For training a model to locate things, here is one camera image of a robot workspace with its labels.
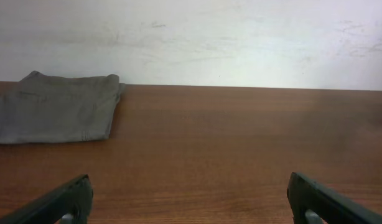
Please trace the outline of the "folded grey shorts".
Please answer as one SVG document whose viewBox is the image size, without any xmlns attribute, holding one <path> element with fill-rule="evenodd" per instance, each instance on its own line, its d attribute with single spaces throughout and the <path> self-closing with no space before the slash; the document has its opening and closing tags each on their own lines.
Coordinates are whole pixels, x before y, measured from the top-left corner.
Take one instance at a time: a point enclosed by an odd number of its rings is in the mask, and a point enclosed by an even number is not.
<svg viewBox="0 0 382 224">
<path fill-rule="evenodd" d="M 0 93 L 0 144 L 108 139 L 124 89 L 113 74 L 64 78 L 33 71 Z"/>
</svg>

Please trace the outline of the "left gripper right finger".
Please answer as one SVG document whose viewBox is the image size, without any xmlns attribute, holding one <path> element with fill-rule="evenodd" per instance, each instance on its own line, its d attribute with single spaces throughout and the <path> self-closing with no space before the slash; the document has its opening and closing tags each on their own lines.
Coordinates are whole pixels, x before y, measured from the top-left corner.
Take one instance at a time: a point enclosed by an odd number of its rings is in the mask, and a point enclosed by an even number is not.
<svg viewBox="0 0 382 224">
<path fill-rule="evenodd" d="M 382 224 L 382 215 L 298 172 L 290 176 L 287 198 L 295 224 Z"/>
</svg>

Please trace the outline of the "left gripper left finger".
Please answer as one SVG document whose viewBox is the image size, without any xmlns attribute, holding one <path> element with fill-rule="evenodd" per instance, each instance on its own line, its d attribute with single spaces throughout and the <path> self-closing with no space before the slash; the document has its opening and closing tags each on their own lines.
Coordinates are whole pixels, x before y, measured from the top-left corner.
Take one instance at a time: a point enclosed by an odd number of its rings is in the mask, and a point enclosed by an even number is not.
<svg viewBox="0 0 382 224">
<path fill-rule="evenodd" d="M 1 217 L 0 223 L 86 223 L 92 204 L 91 182 L 83 174 Z"/>
</svg>

